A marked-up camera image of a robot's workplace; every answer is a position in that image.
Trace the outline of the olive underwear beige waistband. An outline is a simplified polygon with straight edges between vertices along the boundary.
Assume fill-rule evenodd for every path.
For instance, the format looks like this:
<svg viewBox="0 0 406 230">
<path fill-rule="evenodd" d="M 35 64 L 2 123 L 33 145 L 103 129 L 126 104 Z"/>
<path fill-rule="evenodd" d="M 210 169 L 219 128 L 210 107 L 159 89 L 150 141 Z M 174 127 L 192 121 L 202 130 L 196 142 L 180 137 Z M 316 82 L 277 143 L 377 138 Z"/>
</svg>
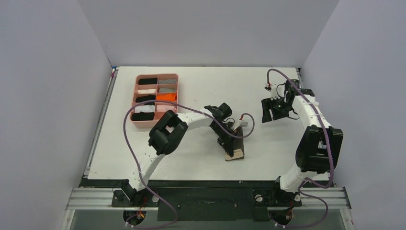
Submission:
<svg viewBox="0 0 406 230">
<path fill-rule="evenodd" d="M 235 161 L 244 159 L 244 140 L 242 138 L 236 138 L 234 157 L 229 157 L 225 152 L 225 161 Z"/>
</svg>

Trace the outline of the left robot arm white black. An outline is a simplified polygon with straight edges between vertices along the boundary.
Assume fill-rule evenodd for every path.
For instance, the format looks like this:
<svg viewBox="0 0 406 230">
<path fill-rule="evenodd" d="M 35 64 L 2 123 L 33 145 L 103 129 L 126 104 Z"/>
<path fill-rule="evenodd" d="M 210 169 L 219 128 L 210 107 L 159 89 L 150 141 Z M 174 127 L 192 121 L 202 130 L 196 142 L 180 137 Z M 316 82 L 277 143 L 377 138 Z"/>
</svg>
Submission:
<svg viewBox="0 0 406 230">
<path fill-rule="evenodd" d="M 225 119 L 232 115 L 231 108 L 222 103 L 220 106 L 206 105 L 200 110 L 188 109 L 188 113 L 166 111 L 149 131 L 148 146 L 154 153 L 144 153 L 145 158 L 136 160 L 137 176 L 121 183 L 124 200 L 131 206 L 142 202 L 142 190 L 160 161 L 179 146 L 187 131 L 210 127 L 218 136 L 217 143 L 229 155 L 234 155 L 235 140 L 241 136 L 237 128 L 227 125 Z"/>
</svg>

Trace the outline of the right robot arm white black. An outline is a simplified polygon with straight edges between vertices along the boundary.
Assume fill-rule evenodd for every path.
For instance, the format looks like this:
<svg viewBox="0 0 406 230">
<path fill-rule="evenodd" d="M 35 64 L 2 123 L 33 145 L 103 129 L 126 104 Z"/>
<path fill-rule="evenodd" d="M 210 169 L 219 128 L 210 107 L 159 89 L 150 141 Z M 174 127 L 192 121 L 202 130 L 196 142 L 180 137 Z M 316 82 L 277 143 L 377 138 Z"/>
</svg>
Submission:
<svg viewBox="0 0 406 230">
<path fill-rule="evenodd" d="M 302 122 L 304 133 L 296 149 L 295 163 L 277 178 L 275 188 L 270 191 L 269 201 L 275 206 L 299 202 L 300 186 L 335 169 L 343 141 L 342 130 L 325 119 L 311 89 L 300 88 L 298 80 L 287 80 L 282 86 L 284 95 L 279 94 L 278 85 L 265 87 L 271 96 L 261 101 L 262 122 L 288 118 L 294 113 Z"/>
</svg>

